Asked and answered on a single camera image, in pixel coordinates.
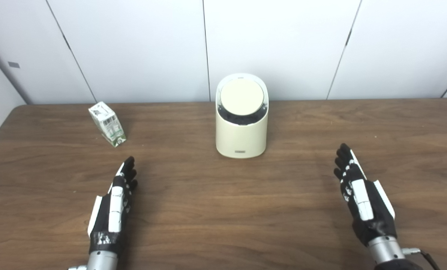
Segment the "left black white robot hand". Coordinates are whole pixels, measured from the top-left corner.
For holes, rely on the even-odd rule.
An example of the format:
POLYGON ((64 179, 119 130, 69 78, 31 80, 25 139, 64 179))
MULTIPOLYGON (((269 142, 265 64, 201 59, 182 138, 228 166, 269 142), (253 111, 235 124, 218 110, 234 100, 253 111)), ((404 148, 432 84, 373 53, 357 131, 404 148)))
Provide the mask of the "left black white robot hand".
POLYGON ((118 257, 126 246, 126 224, 133 204, 136 180, 135 159, 128 157, 114 176, 109 191, 97 196, 87 229, 90 238, 88 253, 107 251, 118 257))

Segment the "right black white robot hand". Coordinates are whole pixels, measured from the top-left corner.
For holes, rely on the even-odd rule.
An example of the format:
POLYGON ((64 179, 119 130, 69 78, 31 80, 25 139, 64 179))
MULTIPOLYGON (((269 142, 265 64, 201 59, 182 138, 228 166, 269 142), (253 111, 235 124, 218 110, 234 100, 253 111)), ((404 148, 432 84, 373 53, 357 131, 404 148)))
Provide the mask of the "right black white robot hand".
POLYGON ((352 215, 352 229, 364 246, 378 237, 397 238, 395 210, 381 183, 369 180, 353 150, 342 143, 336 152, 334 175, 352 215))

